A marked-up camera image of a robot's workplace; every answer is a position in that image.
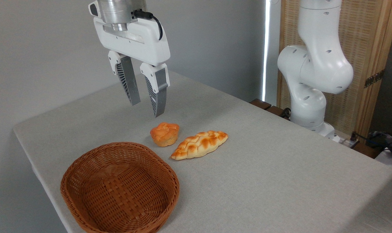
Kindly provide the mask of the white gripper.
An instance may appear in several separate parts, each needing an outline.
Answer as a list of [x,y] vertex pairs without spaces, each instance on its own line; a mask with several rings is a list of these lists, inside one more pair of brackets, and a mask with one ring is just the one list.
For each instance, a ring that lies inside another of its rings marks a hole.
[[126,31],[115,31],[100,18],[94,18],[94,26],[101,44],[110,49],[109,62],[119,78],[132,105],[140,102],[138,85],[131,58],[142,61],[141,73],[145,76],[155,117],[163,114],[166,107],[169,72],[165,62],[170,58],[166,35],[159,40],[156,21],[139,18],[129,23]]

